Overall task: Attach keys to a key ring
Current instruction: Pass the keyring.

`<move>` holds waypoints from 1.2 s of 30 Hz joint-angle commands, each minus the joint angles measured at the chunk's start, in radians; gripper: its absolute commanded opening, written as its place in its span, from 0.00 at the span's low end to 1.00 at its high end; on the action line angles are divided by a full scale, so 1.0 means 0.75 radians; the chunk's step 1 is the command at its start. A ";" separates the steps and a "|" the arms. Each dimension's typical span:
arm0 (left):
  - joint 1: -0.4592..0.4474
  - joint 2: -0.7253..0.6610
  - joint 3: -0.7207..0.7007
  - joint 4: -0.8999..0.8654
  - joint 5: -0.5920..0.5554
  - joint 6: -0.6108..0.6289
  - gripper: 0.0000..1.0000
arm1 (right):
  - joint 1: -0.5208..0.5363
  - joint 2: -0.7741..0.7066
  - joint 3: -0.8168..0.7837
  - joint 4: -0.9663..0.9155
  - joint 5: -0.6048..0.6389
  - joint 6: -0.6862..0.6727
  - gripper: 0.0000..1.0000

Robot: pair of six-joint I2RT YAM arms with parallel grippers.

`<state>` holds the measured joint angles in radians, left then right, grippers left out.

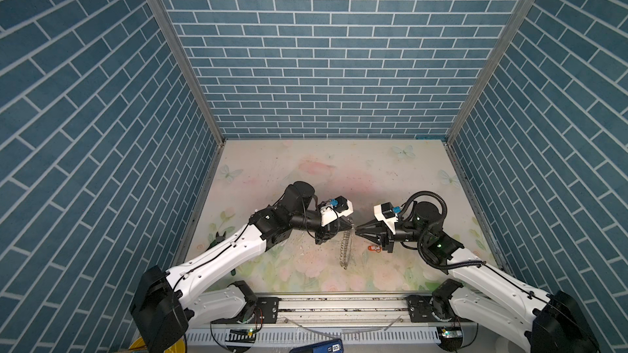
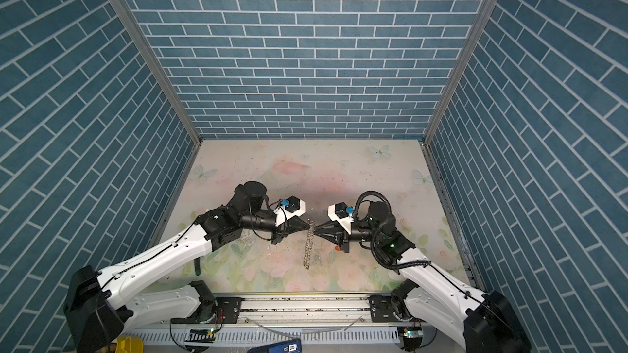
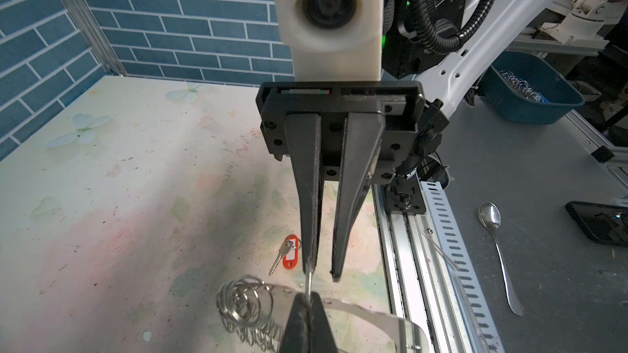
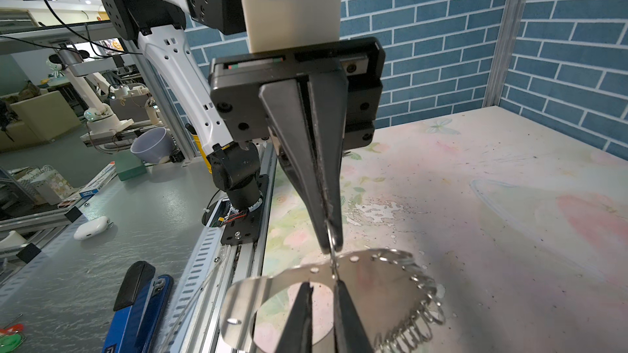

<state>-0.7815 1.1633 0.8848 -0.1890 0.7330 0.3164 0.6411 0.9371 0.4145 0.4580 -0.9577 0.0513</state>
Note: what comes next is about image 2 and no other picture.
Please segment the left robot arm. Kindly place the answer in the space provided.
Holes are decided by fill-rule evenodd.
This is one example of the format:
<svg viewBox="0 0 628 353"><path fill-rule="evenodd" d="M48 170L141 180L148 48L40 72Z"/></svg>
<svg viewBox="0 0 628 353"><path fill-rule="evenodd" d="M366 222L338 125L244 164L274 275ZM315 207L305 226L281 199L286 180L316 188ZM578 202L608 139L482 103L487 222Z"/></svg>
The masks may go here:
<svg viewBox="0 0 628 353"><path fill-rule="evenodd" d="M302 219L306 211L305 202L295 196L269 204L266 186L247 181L235 188L227 204L199 215L165 242L99 271L92 266L75 271L63 306L75 350L108 348L123 332L139 325L209 319L216 303L202 281L146 298L141 293L190 261L238 240L243 230L268 232L272 244L308 230Z"/></svg>

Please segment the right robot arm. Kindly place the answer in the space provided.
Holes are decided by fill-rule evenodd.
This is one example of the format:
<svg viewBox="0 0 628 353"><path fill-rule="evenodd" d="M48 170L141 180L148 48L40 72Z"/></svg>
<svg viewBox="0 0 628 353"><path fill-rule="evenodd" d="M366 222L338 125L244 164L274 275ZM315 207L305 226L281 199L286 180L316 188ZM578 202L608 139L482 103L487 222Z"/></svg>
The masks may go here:
<svg viewBox="0 0 628 353"><path fill-rule="evenodd" d="M531 342L509 300L476 289L445 271L397 229L390 202L377 191L361 194L353 207L328 208L328 222L313 233L348 252L358 242L384 269L404 281L390 294L402 321L424 320L467 352L530 352Z"/></svg>

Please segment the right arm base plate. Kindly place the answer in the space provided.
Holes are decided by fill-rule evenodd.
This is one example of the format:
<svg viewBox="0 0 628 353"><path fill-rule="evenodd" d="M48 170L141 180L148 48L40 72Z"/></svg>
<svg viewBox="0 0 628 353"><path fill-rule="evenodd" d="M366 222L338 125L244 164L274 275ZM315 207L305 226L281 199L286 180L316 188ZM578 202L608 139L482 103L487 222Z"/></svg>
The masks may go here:
<svg viewBox="0 0 628 353"><path fill-rule="evenodd" d="M408 310L402 297L392 294L373 294L368 297L373 323L415 323L419 319Z"/></svg>

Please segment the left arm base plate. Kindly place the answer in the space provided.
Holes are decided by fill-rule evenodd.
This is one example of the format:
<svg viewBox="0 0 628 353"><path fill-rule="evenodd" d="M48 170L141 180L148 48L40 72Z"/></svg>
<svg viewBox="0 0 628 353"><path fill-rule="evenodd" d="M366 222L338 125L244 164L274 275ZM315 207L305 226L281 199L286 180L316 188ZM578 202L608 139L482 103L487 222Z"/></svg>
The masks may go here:
<svg viewBox="0 0 628 353"><path fill-rule="evenodd" d="M202 303L187 318L174 318L171 323L175 325L232 325L239 320L243 299L241 297L217 297L211 304Z"/></svg>

